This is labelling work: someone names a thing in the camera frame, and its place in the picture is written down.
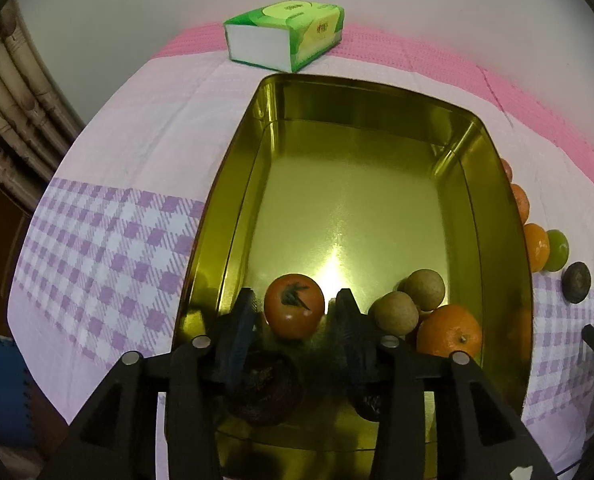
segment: green fruit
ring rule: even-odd
[[[436,309],[446,295],[442,277],[430,269],[416,270],[397,288],[410,296],[424,312]]]
[[[568,246],[568,239],[566,235],[556,229],[547,231],[548,240],[550,241],[550,256],[543,266],[543,270],[548,272],[556,272],[564,268],[568,261],[570,254],[570,247]]]
[[[397,337],[411,333],[419,322],[417,306],[410,296],[398,290],[379,298],[371,310],[377,326]]]
[[[570,303],[580,303],[590,291],[590,270],[583,262],[571,264],[561,277],[561,292]]]

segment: pink tablecloth border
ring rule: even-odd
[[[226,49],[221,25],[208,23],[185,30],[153,58]],[[481,97],[560,147],[594,184],[594,150],[590,144],[534,97],[472,61],[422,41],[356,25],[344,27],[344,39],[329,55],[416,72]]]

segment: silver screw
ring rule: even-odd
[[[382,336],[379,342],[381,346],[385,346],[386,348],[397,348],[399,346],[399,338],[394,335]]]
[[[452,354],[452,360],[458,365],[467,365],[470,363],[470,356],[466,352],[455,352]]]
[[[198,335],[193,339],[193,346],[195,348],[208,348],[211,345],[211,339],[207,335]]]
[[[139,361],[139,354],[137,352],[126,352],[122,355],[122,363],[125,365],[134,365]]]

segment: gold tray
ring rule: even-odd
[[[532,287],[523,229],[484,125],[451,104],[382,84],[266,77],[213,184],[191,256],[173,346],[206,332],[242,286],[259,298],[278,276],[315,279],[325,298],[349,287],[362,310],[429,268],[446,301],[480,321],[480,363],[519,412],[530,371]],[[305,397],[289,420],[251,428],[224,411],[225,474],[254,479],[364,479],[378,425],[337,380],[326,317],[302,343],[263,346],[298,365]],[[426,476],[436,474],[434,402],[426,394]]]

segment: table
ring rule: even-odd
[[[387,32],[347,26],[306,73],[372,80],[475,112],[529,221],[565,232],[570,262],[592,272],[586,300],[567,304],[560,272],[533,274],[534,341],[523,420],[555,471],[594,433],[594,152],[564,120],[503,78],[458,55]],[[90,121],[31,221],[8,322],[31,374],[72,420],[129,349],[170,349],[200,217],[232,134],[261,78],[230,62],[219,24],[185,31],[149,60]],[[166,478],[159,414],[157,464]]]

